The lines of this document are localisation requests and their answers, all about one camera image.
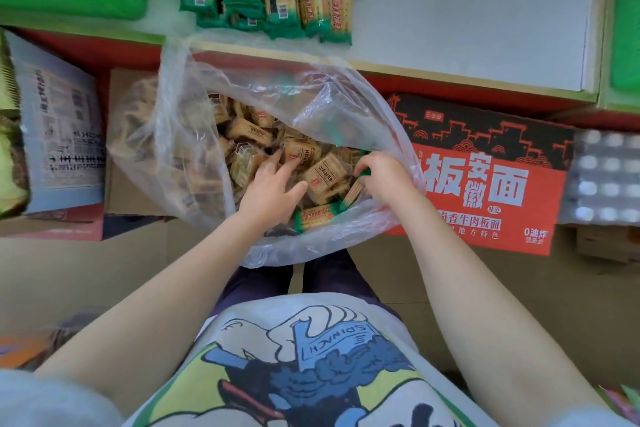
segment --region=plastic bag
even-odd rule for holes
[[[295,52],[289,56],[297,62],[274,58],[261,68],[238,64],[236,57],[220,52],[228,48],[220,42],[237,42],[237,34],[230,32],[168,38],[157,81],[136,83],[110,115],[108,148],[114,161],[168,214],[213,230],[236,212],[207,97],[212,92],[261,108],[318,142],[386,151],[424,190],[420,164],[402,125],[380,94],[345,61],[320,56],[322,48],[315,41],[274,42],[264,35],[243,34],[242,45],[256,54]],[[149,93],[155,84],[153,107],[145,101],[153,100]],[[390,210],[362,198],[324,227],[260,239],[243,265],[306,262],[399,224]]]

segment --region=shirt sleeve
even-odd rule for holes
[[[550,427],[636,427],[612,410],[603,407],[585,407],[569,412]]]
[[[61,380],[0,370],[0,419],[3,425],[28,427],[115,427],[118,409],[100,394]]]

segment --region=dark purple pants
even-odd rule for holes
[[[231,276],[210,316],[220,314],[227,307],[242,302],[283,296],[289,292],[293,276],[293,265],[284,267],[261,267],[247,269],[240,267]],[[302,277],[302,292],[338,292],[363,299],[369,304],[387,310],[396,318],[400,315],[380,299],[364,277],[356,269],[349,252],[339,250],[305,264]]]

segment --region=tiled floor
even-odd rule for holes
[[[0,334],[34,332],[80,309],[103,310],[153,277],[204,234],[180,221],[102,243],[0,239]],[[500,280],[594,382],[640,385],[640,271],[573,251],[558,229],[551,257],[478,249]],[[380,236],[351,249],[380,298],[403,317],[423,355],[455,363],[438,331],[405,237]],[[298,266],[292,291],[301,287]]]

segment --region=cartoon graphic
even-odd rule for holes
[[[324,305],[270,330],[227,321],[133,425],[461,427],[454,418],[366,317]]]

